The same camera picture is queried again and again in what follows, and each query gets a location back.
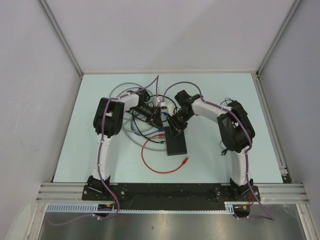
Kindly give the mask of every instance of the wall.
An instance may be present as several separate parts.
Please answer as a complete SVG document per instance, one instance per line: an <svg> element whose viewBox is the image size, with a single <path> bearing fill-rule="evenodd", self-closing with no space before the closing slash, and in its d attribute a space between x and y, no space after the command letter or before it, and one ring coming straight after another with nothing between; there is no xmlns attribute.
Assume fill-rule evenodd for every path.
<svg viewBox="0 0 320 240"><path fill-rule="evenodd" d="M287 164L320 223L320 1L302 1L261 75Z"/></svg>
<svg viewBox="0 0 320 240"><path fill-rule="evenodd" d="M0 239L50 180L80 78L37 1L0 3Z"/></svg>
<svg viewBox="0 0 320 240"><path fill-rule="evenodd" d="M255 71L294 0L47 0L85 73Z"/></svg>

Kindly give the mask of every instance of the white table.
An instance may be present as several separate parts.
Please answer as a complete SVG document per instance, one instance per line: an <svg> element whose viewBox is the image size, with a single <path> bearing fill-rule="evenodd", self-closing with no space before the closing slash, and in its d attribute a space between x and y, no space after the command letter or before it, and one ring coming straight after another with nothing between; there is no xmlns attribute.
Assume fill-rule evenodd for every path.
<svg viewBox="0 0 320 240"><path fill-rule="evenodd" d="M125 82L142 86L149 84L156 74L103 74L84 75L71 121L57 165L54 182L84 183L91 175L97 161L98 142L93 127L93 119L100 98L108 97L111 90ZM197 84L206 99L220 104L225 98L239 101L255 130L253 148L250 151L250 170L255 183L282 183L275 152L267 130L267 125L258 100L256 89L249 73L221 74L161 74L159 94L173 83L190 81ZM131 87L119 87L113 97ZM150 87L155 92L155 85ZM169 90L167 96L174 99L177 92L186 90L188 94L198 94L190 84L180 84ZM145 139L131 133L133 138L144 143ZM111 182L116 183L228 183L232 167L227 153L221 156L219 127L216 123L202 117L193 116L188 121L185 139L189 157L188 162L177 172L158 174L150 171L141 159L141 148L134 144L123 132L115 137L111 157L113 174ZM151 148L164 145L150 143ZM166 152L145 150L148 164L158 171L169 171L178 167L183 155L166 156Z"/></svg>

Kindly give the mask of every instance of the gray wall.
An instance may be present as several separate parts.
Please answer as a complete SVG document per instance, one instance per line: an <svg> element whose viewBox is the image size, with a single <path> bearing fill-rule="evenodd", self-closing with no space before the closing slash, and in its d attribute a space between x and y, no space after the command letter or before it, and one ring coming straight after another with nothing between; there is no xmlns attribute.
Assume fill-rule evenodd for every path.
<svg viewBox="0 0 320 240"><path fill-rule="evenodd" d="M262 72L287 164L320 223L320 1L306 0Z"/></svg>
<svg viewBox="0 0 320 240"><path fill-rule="evenodd" d="M0 239L48 181L80 84L36 0L0 3Z"/></svg>

